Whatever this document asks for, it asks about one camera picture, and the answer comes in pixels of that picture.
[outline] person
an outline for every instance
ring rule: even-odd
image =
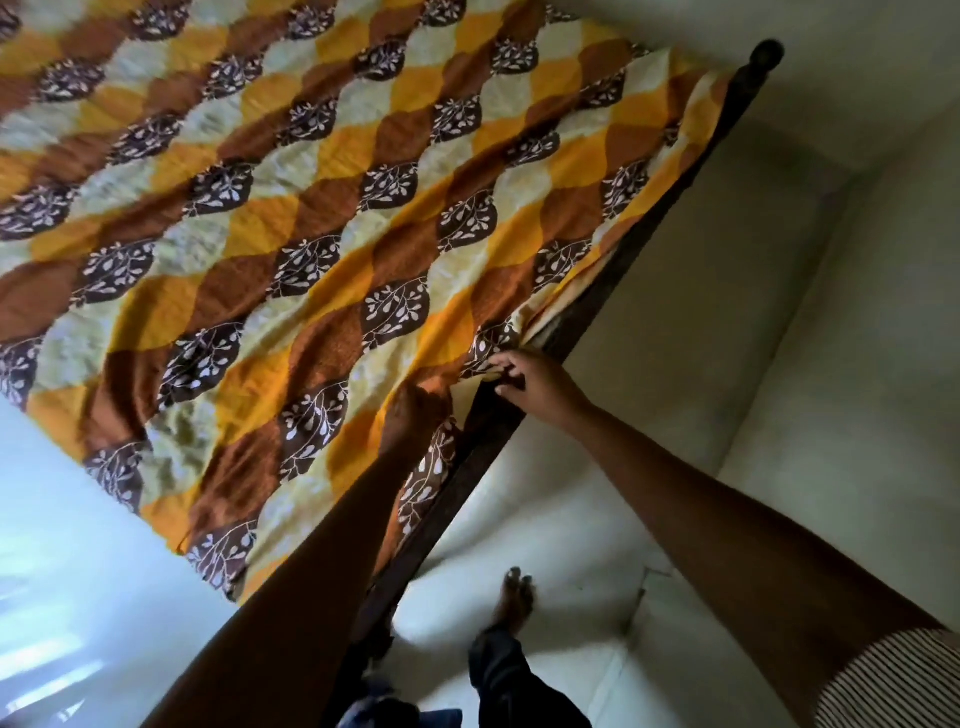
[[[558,427],[603,469],[801,726],[960,726],[960,641],[935,618],[595,406],[546,356],[503,352],[491,363],[504,371],[502,398]],[[145,726],[318,724],[396,493],[444,416],[442,398],[398,389],[380,457]],[[511,571],[503,593],[513,606],[499,614],[509,616],[494,619],[468,657],[481,725],[588,725],[523,658],[516,633],[533,607],[532,584]]]

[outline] foot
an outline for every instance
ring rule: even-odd
[[[536,600],[533,576],[521,576],[520,568],[513,567],[503,577],[500,601],[493,610],[493,624],[503,624],[516,637],[533,613]]]

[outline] striped shirt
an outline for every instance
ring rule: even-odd
[[[817,728],[960,728],[960,636],[899,632],[872,644],[824,688]]]

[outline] bed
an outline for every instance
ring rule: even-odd
[[[0,8],[0,394],[229,598],[372,462],[405,379],[453,415],[355,626],[518,426],[780,62],[735,75],[542,0]]]

